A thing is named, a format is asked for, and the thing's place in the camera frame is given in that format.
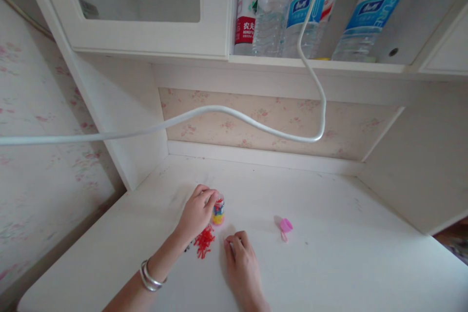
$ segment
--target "water bottle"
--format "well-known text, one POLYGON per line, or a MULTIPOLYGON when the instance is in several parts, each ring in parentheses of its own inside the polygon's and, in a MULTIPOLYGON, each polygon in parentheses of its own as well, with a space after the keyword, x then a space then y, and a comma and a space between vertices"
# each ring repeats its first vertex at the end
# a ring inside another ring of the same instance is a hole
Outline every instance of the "water bottle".
POLYGON ((234 54, 252 55, 257 0, 237 1, 234 54))
MULTIPOLYGON (((297 53, 297 39, 299 38, 299 33, 301 31, 302 24, 306 19, 311 1, 312 0, 291 0, 286 25, 283 57, 299 57, 299 54, 297 53)), ((317 28, 322 15, 324 2, 325 0, 315 1, 304 36, 302 37, 302 52, 308 59, 312 54, 312 47, 315 43, 317 28)))
POLYGON ((335 8, 336 0, 325 0, 323 3, 322 16, 320 17, 320 22, 317 28, 317 35, 315 37, 315 42, 313 43, 311 59, 317 57, 318 49, 320 48, 320 43, 322 42, 323 35, 327 29, 328 22, 332 18, 332 12, 335 8))
POLYGON ((363 62, 400 0, 359 0, 331 57, 363 62))
POLYGON ((258 0, 253 54, 281 57, 289 0, 258 0))

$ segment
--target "pink object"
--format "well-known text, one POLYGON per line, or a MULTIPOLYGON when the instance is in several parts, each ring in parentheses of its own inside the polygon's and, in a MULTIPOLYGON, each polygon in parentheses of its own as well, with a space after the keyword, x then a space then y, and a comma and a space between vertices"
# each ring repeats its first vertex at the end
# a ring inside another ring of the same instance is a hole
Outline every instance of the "pink object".
POLYGON ((283 233, 289 233, 291 230, 293 230, 293 225, 286 218, 283 218, 281 222, 279 222, 279 226, 283 233))
POLYGON ((293 230, 293 225, 286 218, 283 218, 281 222, 279 222, 279 227, 281 228, 281 239, 287 243, 288 237, 286 236, 286 233, 289 233, 291 230, 293 230))

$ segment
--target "white desk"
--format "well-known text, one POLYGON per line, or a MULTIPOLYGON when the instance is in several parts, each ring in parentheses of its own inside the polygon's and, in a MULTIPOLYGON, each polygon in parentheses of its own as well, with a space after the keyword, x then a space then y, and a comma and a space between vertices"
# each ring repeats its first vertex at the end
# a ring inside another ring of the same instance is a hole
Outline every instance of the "white desk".
POLYGON ((246 230, 275 311, 468 311, 468 267, 357 178, 169 155, 45 273, 19 312, 100 311, 175 227, 198 183, 226 198, 212 251, 185 252, 154 311, 237 311, 221 237, 246 230), (294 225, 281 241, 274 216, 294 225))

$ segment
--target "finger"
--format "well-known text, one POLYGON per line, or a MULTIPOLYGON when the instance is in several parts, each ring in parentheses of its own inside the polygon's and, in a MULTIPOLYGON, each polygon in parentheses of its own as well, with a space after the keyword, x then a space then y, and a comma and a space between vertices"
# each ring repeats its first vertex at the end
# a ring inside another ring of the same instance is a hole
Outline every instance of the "finger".
POLYGON ((210 211, 212 211, 217 200, 218 200, 218 192, 216 191, 213 194, 211 194, 210 199, 208 200, 208 202, 205 205, 205 208, 208 208, 210 211))
POLYGON ((204 192, 202 192, 199 197, 203 200, 203 204, 205 204, 205 202, 208 201, 208 198, 211 195, 213 195, 214 193, 218 193, 218 190, 208 189, 208 190, 205 190, 204 192))
POLYGON ((242 242, 242 245, 244 245, 244 247, 247 250, 253 251, 252 245, 249 240, 249 236, 247 235, 245 231, 237 232, 234 234, 234 236, 237 236, 240 239, 240 241, 242 242))
POLYGON ((226 265, 228 266, 228 270, 232 270, 235 265, 234 253, 231 244, 226 239, 224 239, 224 251, 226 252, 226 265))
POLYGON ((192 194, 191 197, 195 197, 195 196, 198 196, 200 195, 203 191, 205 190, 208 190, 209 187, 207 187, 206 185, 203 185, 203 184, 198 184, 194 190, 194 193, 192 194))
POLYGON ((240 242, 240 239, 237 236, 230 235, 226 238, 226 240, 229 243, 232 243, 234 246, 234 257, 236 257, 238 254, 245 252, 245 248, 240 242))

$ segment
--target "clear plastic container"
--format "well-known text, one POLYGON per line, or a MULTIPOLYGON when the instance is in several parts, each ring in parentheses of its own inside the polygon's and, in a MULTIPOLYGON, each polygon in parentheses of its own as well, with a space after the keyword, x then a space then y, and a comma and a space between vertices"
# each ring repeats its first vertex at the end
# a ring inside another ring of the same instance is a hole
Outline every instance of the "clear plastic container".
POLYGON ((258 0, 253 54, 281 57, 289 0, 258 0))
POLYGON ((336 0, 325 0, 323 4, 322 16, 320 17, 320 22, 317 28, 317 35, 315 37, 315 42, 312 46, 311 59, 317 58, 318 49, 320 49, 320 44, 327 29, 328 23, 332 18, 332 12, 335 8, 336 0))
POLYGON ((234 54, 252 55, 257 0, 237 1, 234 54))
MULTIPOLYGON (((283 57, 299 57, 297 52, 297 40, 299 38, 302 24, 306 18, 307 11, 311 5, 311 1, 312 0, 291 0, 284 39, 283 57)), ((324 2, 325 0, 315 1, 304 36, 302 37, 301 48, 306 58, 310 58, 312 54, 312 48, 316 41, 317 29, 322 15, 324 2)))
POLYGON ((224 223, 224 195, 219 194, 218 200, 214 204, 211 222, 219 226, 224 223))
POLYGON ((364 62, 399 1, 359 0, 332 59, 364 62))

